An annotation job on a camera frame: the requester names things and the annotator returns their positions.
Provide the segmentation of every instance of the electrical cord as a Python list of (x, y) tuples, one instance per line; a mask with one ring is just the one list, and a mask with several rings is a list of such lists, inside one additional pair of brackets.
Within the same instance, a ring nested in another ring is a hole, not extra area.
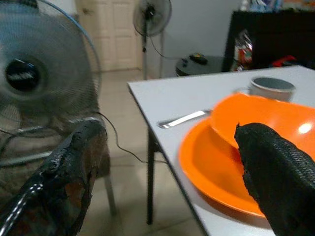
[(157, 48), (155, 47), (154, 43), (153, 43), (153, 40), (152, 38), (150, 37), (150, 40), (151, 40), (151, 43), (152, 43), (152, 46), (154, 48), (154, 50), (157, 52), (157, 54), (159, 54), (161, 57), (165, 58), (165, 59), (168, 59), (168, 60), (179, 60), (179, 59), (182, 59), (182, 58), (176, 58), (176, 57), (167, 57), (167, 56), (164, 56), (162, 55), (158, 50)]
[[(131, 152), (131, 151), (127, 150), (127, 149), (122, 148), (122, 147), (120, 146), (120, 144), (119, 144), (118, 132), (117, 132), (117, 130), (116, 130), (114, 124), (113, 124), (105, 115), (103, 115), (101, 112), (97, 112), (97, 114), (101, 115), (101, 116), (102, 116), (104, 119), (106, 119), (106, 120), (108, 121), (108, 123), (112, 126), (112, 128), (113, 128), (113, 130), (114, 130), (114, 133), (115, 133), (116, 146), (117, 146), (120, 150), (125, 151), (125, 152), (131, 154), (132, 156), (134, 156), (134, 157), (135, 157), (138, 161), (140, 161), (141, 163), (148, 163), (147, 161), (141, 160), (141, 159), (140, 159), (136, 154), (134, 154), (133, 152)], [(155, 161), (155, 162), (166, 164), (166, 161)]]

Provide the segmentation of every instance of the fan hub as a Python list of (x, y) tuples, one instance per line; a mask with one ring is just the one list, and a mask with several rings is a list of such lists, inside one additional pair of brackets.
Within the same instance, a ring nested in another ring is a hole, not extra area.
[(37, 88), (40, 74), (32, 63), (14, 59), (5, 70), (7, 82), (16, 90), (29, 92)]

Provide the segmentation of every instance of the orange plate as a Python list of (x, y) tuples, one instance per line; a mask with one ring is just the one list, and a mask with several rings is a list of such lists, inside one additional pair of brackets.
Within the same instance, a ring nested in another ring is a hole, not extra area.
[(237, 93), (220, 102), (210, 117), (212, 128), (233, 147), (236, 125), (259, 122), (315, 158), (315, 109)]
[(184, 173), (206, 196), (235, 210), (264, 217), (245, 188), (238, 150), (211, 128), (209, 118), (188, 133), (179, 158)]

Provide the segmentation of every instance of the electric fan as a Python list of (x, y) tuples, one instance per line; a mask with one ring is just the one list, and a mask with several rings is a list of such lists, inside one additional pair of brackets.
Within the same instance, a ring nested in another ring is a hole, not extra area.
[(142, 35), (143, 79), (147, 80), (147, 37), (161, 33), (172, 13), (170, 0), (140, 0), (134, 9), (133, 24)]
[(99, 119), (100, 71), (91, 40), (63, 10), (46, 0), (0, 0), (0, 167), (50, 154), (12, 162), (3, 152), (13, 140), (41, 146)]

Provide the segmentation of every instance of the red item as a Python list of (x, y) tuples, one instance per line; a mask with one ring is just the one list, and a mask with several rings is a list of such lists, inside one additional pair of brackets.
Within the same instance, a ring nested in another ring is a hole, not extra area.
[(273, 67), (282, 67), (282, 64), (285, 62), (285, 61), (291, 61), (291, 60), (296, 60), (296, 58), (294, 57), (294, 56), (286, 56), (286, 57), (284, 57), (284, 58), (281, 58), (281, 59), (279, 59), (279, 60), (277, 60), (277, 61), (274, 61), (273, 63), (272, 63), (272, 66)]

